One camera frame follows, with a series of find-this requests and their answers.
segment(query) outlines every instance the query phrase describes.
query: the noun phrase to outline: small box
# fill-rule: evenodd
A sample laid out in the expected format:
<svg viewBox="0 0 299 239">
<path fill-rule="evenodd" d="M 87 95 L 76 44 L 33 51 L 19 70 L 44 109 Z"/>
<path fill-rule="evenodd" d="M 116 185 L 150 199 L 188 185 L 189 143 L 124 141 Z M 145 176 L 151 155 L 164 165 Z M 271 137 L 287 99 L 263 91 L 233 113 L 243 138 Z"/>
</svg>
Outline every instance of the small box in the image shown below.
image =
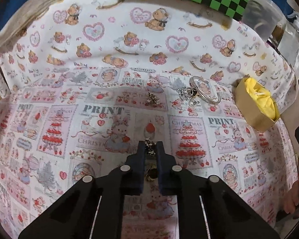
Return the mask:
<svg viewBox="0 0 299 239">
<path fill-rule="evenodd" d="M 271 97 L 273 99 L 273 105 L 276 111 L 276 117 L 274 120 L 272 120 L 262 113 L 255 101 L 248 94 L 245 86 L 246 79 L 247 78 L 243 78 L 235 90 L 235 104 L 250 126 L 260 132 L 265 132 L 280 118 L 277 104 Z M 257 82 L 255 88 L 263 88 L 263 86 Z"/>
</svg>

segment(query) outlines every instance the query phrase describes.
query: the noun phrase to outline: screw head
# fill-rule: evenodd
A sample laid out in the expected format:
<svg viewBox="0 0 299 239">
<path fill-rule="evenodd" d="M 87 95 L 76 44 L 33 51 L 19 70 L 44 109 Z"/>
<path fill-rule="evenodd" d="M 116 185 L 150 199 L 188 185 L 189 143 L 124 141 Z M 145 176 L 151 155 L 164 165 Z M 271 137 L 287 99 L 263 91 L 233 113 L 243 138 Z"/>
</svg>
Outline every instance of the screw head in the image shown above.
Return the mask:
<svg viewBox="0 0 299 239">
<path fill-rule="evenodd" d="M 216 176 L 216 175 L 212 175 L 212 176 L 209 178 L 209 180 L 210 180 L 211 182 L 217 183 L 217 182 L 219 182 L 219 177 Z"/>
<path fill-rule="evenodd" d="M 120 169 L 121 169 L 122 172 L 127 172 L 127 171 L 131 170 L 131 167 L 129 165 L 125 164 L 125 165 L 122 165 L 120 167 Z"/>
<path fill-rule="evenodd" d="M 82 179 L 84 182 L 88 183 L 91 182 L 93 180 L 93 177 L 91 175 L 86 175 L 83 177 Z"/>
<path fill-rule="evenodd" d="M 174 165 L 172 168 L 171 168 L 174 172 L 180 172 L 182 170 L 182 167 L 179 166 L 179 165 Z"/>
</svg>

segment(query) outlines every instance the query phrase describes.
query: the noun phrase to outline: plastic container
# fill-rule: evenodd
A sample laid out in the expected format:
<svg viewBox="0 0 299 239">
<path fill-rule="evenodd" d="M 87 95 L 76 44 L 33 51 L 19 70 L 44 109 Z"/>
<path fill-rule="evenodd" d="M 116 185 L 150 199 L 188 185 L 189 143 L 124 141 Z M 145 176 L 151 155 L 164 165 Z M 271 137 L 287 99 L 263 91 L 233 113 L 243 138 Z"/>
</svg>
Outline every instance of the plastic container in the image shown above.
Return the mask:
<svg viewBox="0 0 299 239">
<path fill-rule="evenodd" d="M 275 28 L 273 40 L 281 39 L 287 19 L 272 0 L 249 0 L 241 21 L 266 42 Z"/>
<path fill-rule="evenodd" d="M 299 53 L 299 29 L 297 26 L 287 23 L 278 50 L 288 64 L 294 67 Z"/>
</svg>

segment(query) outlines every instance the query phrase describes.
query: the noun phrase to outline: clear bottle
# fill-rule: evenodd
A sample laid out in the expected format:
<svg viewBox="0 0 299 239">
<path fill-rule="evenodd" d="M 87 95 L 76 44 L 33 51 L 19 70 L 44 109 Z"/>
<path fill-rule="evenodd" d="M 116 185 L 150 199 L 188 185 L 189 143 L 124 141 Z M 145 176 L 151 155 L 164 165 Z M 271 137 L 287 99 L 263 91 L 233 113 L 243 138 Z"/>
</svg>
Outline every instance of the clear bottle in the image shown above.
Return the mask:
<svg viewBox="0 0 299 239">
<path fill-rule="evenodd" d="M 295 65 L 299 52 L 299 13 L 293 12 L 288 18 L 296 17 L 293 23 L 287 23 L 278 50 L 291 66 Z"/>
</svg>

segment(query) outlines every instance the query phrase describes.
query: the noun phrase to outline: silver bangle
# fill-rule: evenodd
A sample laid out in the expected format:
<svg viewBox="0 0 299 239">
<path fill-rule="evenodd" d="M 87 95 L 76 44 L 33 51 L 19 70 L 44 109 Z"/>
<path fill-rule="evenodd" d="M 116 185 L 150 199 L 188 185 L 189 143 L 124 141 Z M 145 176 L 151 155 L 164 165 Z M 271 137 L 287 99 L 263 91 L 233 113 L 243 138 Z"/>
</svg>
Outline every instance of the silver bangle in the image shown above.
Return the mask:
<svg viewBox="0 0 299 239">
<path fill-rule="evenodd" d="M 220 93 L 218 92 L 217 93 L 217 96 L 218 96 L 218 100 L 217 101 L 213 101 L 211 98 L 209 98 L 207 95 L 205 95 L 204 93 L 202 93 L 202 91 L 199 89 L 198 85 L 196 84 L 195 80 L 194 79 L 198 79 L 198 80 L 201 80 L 203 82 L 207 82 L 204 78 L 202 77 L 199 77 L 199 76 L 192 76 L 190 79 L 189 79 L 189 84 L 192 88 L 195 88 L 198 92 L 198 96 L 201 97 L 202 100 L 206 101 L 207 103 L 209 104 L 219 104 L 220 103 L 220 100 L 221 100 L 221 96 L 220 96 Z"/>
</svg>

